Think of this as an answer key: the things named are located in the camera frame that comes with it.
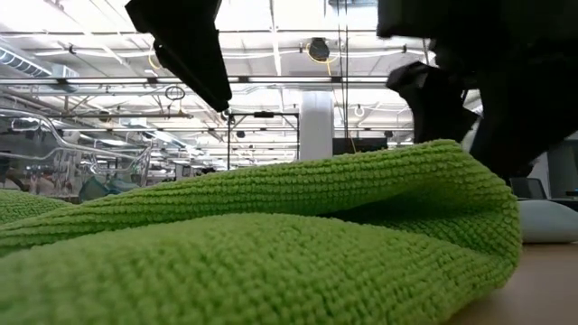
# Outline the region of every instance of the table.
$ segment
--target table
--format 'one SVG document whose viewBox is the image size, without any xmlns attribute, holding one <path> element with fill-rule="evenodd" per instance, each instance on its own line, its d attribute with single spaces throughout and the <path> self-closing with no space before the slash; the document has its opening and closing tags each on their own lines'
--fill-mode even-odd
<svg viewBox="0 0 578 325">
<path fill-rule="evenodd" d="M 508 284 L 447 325 L 578 324 L 578 245 L 525 246 Z"/>
</svg>

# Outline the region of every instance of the green cloth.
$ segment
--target green cloth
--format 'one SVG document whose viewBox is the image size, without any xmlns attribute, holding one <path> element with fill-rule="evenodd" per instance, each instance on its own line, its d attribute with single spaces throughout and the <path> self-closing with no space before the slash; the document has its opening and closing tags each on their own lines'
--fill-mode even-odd
<svg viewBox="0 0 578 325">
<path fill-rule="evenodd" d="M 70 204 L 50 198 L 30 195 L 19 190 L 0 190 L 0 225 L 22 218 L 40 216 Z"/>
<path fill-rule="evenodd" d="M 520 242 L 454 142 L 215 173 L 0 226 L 0 323 L 435 324 Z"/>
</svg>

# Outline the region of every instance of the ceiling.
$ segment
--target ceiling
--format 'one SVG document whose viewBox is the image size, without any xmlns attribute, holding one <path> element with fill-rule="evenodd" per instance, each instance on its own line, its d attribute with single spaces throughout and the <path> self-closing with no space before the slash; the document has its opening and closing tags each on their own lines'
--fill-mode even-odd
<svg viewBox="0 0 578 325">
<path fill-rule="evenodd" d="M 65 65 L 80 77 L 171 77 L 170 71 L 159 67 L 150 51 L 153 37 L 135 31 L 124 5 L 128 0 L 0 0 L 0 44 L 7 44 L 30 60 L 50 69 Z M 387 76 L 399 66 L 416 60 L 431 59 L 424 53 L 424 41 L 393 38 L 380 40 L 375 35 L 377 7 L 352 6 L 345 15 L 338 14 L 323 0 L 223 0 L 216 20 L 219 41 L 229 76 Z M 323 37 L 331 49 L 331 64 L 311 60 L 301 52 L 312 37 Z M 349 53 L 345 53 L 345 44 Z M 0 78 L 26 78 L 12 68 L 0 65 Z M 224 127 L 225 122 L 194 94 L 171 101 L 166 87 L 151 85 L 83 88 L 94 90 L 95 96 L 68 96 L 47 87 L 11 86 L 14 92 L 30 96 L 47 106 L 64 111 L 74 107 L 74 114 L 110 111 L 120 114 L 166 114 L 147 117 L 147 127 Z M 255 111 L 298 112 L 301 93 L 306 85 L 232 85 L 234 112 Z M 411 111 L 405 101 L 385 87 L 336 87 L 334 93 L 335 125 L 343 126 L 343 104 L 349 103 L 350 127 L 411 127 Z M 479 94 L 470 93 L 471 108 L 480 105 Z M 193 118 L 175 117 L 177 112 Z M 77 118 L 76 122 L 94 127 L 119 126 L 117 119 L 102 123 L 95 119 Z M 258 120 L 247 118 L 239 127 L 289 127 L 281 118 Z M 224 132 L 170 132 L 180 144 L 202 150 L 220 163 L 227 145 Z M 126 133 L 120 133 L 128 141 Z M 362 131 L 361 136 L 383 136 L 383 131 Z M 411 133 L 399 132 L 396 138 L 405 141 Z M 288 162 L 295 159 L 296 132 L 267 131 L 246 133 L 244 138 L 232 136 L 239 147 L 236 156 L 242 163 Z M 250 143 L 260 144 L 249 148 Z"/>
</svg>

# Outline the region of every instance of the white pillow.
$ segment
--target white pillow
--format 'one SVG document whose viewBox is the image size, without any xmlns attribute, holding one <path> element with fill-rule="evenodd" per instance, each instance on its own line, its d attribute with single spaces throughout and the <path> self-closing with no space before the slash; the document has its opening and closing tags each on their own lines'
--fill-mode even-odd
<svg viewBox="0 0 578 325">
<path fill-rule="evenodd" d="M 519 202 L 526 244 L 578 242 L 578 212 L 549 200 Z"/>
</svg>

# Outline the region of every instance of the green microfiber towel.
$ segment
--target green microfiber towel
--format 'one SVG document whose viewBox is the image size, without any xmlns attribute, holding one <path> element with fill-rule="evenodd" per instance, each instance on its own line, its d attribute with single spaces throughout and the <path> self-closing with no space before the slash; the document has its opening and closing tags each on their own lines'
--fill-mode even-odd
<svg viewBox="0 0 578 325">
<path fill-rule="evenodd" d="M 438 141 L 56 209 L 0 226 L 0 253 L 3 324 L 421 325 L 502 286 L 520 230 L 504 182 Z"/>
<path fill-rule="evenodd" d="M 40 216 L 42 213 L 69 205 L 62 200 L 35 196 L 18 190 L 0 190 L 0 225 L 22 218 Z"/>
</svg>

